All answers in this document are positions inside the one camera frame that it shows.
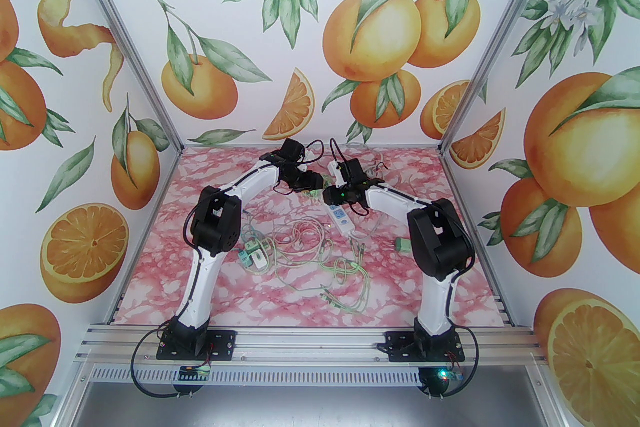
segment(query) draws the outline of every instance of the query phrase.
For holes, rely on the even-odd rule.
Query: pink marble surface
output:
[[[453,199],[435,150],[426,148],[343,148],[347,157],[358,157],[365,169],[379,161],[382,177],[391,186],[429,200]],[[158,325],[172,317],[182,299],[189,274],[192,252],[182,240],[181,230],[187,213],[206,185],[232,182],[247,171],[265,148],[187,148],[173,177],[153,230],[137,262],[135,271],[116,314],[118,324]],[[331,157],[311,165],[327,172]],[[326,227],[334,241],[332,257],[354,257],[349,241],[331,221],[320,199],[304,194],[284,196],[273,191],[259,194],[245,209],[253,216],[254,228],[270,233],[303,217],[315,217]],[[238,248],[229,253],[222,265],[213,300],[211,323],[225,326],[379,326],[413,325],[420,306],[423,275],[410,254],[394,249],[396,237],[409,237],[406,226],[372,212],[358,217],[349,212],[361,236],[380,220],[372,237],[365,240],[363,267],[370,275],[370,296],[362,313],[344,312],[320,297],[320,290],[298,292],[275,276],[274,269],[256,276],[247,272],[238,260]],[[315,244],[307,233],[304,244]],[[307,264],[279,275],[298,289],[329,285],[332,275]],[[331,291],[343,303],[354,304],[362,290],[361,274],[350,276]],[[452,306],[454,320],[469,326],[502,326],[493,294],[480,263],[460,280]]]

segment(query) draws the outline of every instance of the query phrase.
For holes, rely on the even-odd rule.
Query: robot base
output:
[[[386,342],[378,344],[377,348],[388,354],[391,363],[451,362],[451,356],[455,361],[465,360],[460,336],[453,326],[446,333],[431,336],[420,325],[418,319],[415,319],[413,324],[414,333],[407,331],[384,333]]]
[[[155,355],[159,360],[171,361],[205,361],[208,355],[210,361],[231,361],[234,356],[234,348],[236,348],[237,331],[230,330],[211,330],[206,331],[202,338],[204,343],[201,349],[196,351],[194,346],[187,347],[182,340],[178,340],[176,336],[166,329],[162,333],[160,346]],[[208,347],[213,347],[208,354]]]

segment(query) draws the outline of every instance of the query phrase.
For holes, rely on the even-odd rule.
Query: black mounting plate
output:
[[[451,358],[448,355],[451,352],[455,361],[464,361],[465,352],[462,349],[460,336],[452,329],[451,336],[446,340],[441,340],[437,346],[432,347],[426,353],[423,353],[417,343],[414,342],[415,334],[411,331],[387,331],[384,333],[384,352],[389,356],[391,363],[450,363]]]
[[[162,333],[155,357],[159,360],[171,361],[205,361],[207,357],[206,347],[213,345],[213,350],[209,356],[210,361],[231,361],[234,356],[233,349],[236,348],[237,335],[237,331],[231,331],[230,329],[207,331],[203,349],[199,354],[194,355],[192,351],[188,351],[182,345],[176,343],[169,329],[166,329]]]

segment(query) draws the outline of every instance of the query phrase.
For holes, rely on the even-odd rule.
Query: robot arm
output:
[[[208,336],[211,297],[224,258],[240,239],[243,202],[267,188],[286,182],[293,191],[323,188],[319,173],[300,163],[305,147],[286,139],[282,147],[265,153],[240,179],[222,188],[207,186],[185,225],[193,216],[193,259],[185,295],[162,335],[158,359],[201,359]]]
[[[336,177],[336,185],[324,190],[325,202],[359,203],[364,209],[378,210],[406,222],[413,256],[424,273],[411,351],[389,336],[381,348],[395,361],[447,361],[448,352],[457,354],[459,361],[464,360],[447,309],[455,292],[455,279],[466,268],[467,260],[473,258],[474,249],[453,204],[446,199],[423,201],[396,191],[378,178],[367,177],[358,159],[332,163],[329,169]]]

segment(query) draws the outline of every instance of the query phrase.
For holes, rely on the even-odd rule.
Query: halved orange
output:
[[[282,106],[267,127],[263,139],[279,141],[294,136],[311,121],[316,109],[316,98],[309,79],[295,68]]]
[[[128,229],[121,212],[103,203],[80,205],[58,217],[40,250],[40,269],[50,292],[70,303],[104,292],[122,266]]]
[[[503,135],[506,112],[506,108],[502,109],[477,132],[455,141],[449,150],[455,163],[464,169],[475,169],[491,158]]]
[[[442,138],[468,86],[468,80],[459,80],[444,86],[429,99],[420,116],[420,127],[427,137]]]
[[[549,366],[583,425],[638,425],[640,335],[622,312],[598,296],[573,301],[548,341]]]

